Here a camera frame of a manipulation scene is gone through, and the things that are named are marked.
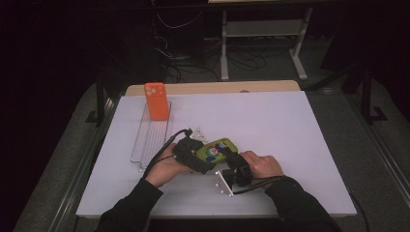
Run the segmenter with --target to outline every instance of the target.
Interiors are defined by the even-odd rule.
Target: green object
[[[205,144],[202,148],[196,151],[196,154],[200,159],[207,162],[222,162],[226,160],[226,156],[221,152],[225,147],[229,147],[232,152],[238,152],[238,148],[231,140],[229,140],[229,138],[221,138]]]

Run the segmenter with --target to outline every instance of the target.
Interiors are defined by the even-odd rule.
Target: table
[[[240,151],[275,155],[284,173],[316,196],[331,216],[356,214],[308,99],[298,91],[296,82],[167,84],[166,88],[173,104],[174,132],[200,126],[210,140],[226,136]],[[81,217],[99,217],[128,195],[142,176],[137,164],[130,162],[145,105],[145,97],[138,96],[141,90],[142,86],[131,86],[120,99],[76,212]],[[218,164],[214,170],[225,168],[225,164]],[[229,197],[215,187],[216,181],[215,171],[176,177],[161,188],[164,195],[151,217],[278,216],[272,200],[261,189]]]

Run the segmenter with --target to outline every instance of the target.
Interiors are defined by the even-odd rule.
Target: device
[[[166,99],[165,85],[160,82],[144,85],[145,97],[152,120],[168,120],[169,107]]]
[[[238,152],[238,148],[231,140],[229,140],[229,138],[221,138],[214,142],[205,144],[196,153],[202,160],[217,163],[226,161],[226,155],[223,152],[223,149],[226,147],[228,147],[231,152]]]

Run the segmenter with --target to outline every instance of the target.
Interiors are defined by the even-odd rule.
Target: black sleeve
[[[274,182],[265,193],[274,200],[286,231],[341,231],[317,199],[292,178]]]
[[[102,214],[96,231],[143,231],[162,192],[141,179],[132,192]]]

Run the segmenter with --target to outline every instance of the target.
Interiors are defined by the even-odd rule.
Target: black cable
[[[175,138],[183,132],[185,133],[186,136],[190,136],[192,134],[192,130],[183,129],[183,130],[179,130],[174,135],[172,135],[168,139],[168,141],[165,142],[162,148],[160,148],[160,150],[154,155],[150,163],[148,163],[148,166],[145,169],[144,175],[142,175],[142,179],[145,179],[147,177],[148,173],[151,171],[151,168],[157,163],[157,158],[163,153],[163,151],[165,151],[165,149],[169,147],[169,145],[175,140]]]
[[[175,157],[175,156],[174,156],[174,155],[171,155],[171,156],[167,156],[167,157],[158,159],[157,161],[155,161],[154,165],[157,164],[157,163],[160,162],[160,161],[163,161],[163,160],[168,159],[168,158],[171,158],[171,157]]]
[[[243,194],[243,193],[255,190],[255,189],[259,189],[259,188],[261,188],[263,186],[266,186],[268,184],[278,182],[278,181],[282,181],[282,180],[288,180],[288,181],[292,182],[292,184],[294,184],[296,187],[298,187],[300,189],[303,189],[302,186],[298,182],[296,182],[292,178],[284,176],[284,175],[283,176],[270,177],[270,178],[268,177],[268,178],[264,178],[264,179],[266,179],[266,180],[262,181],[262,182],[259,182],[257,184],[251,185],[251,186],[249,186],[248,188],[246,188],[244,190],[235,191],[235,192],[233,192],[233,194],[234,195]]]

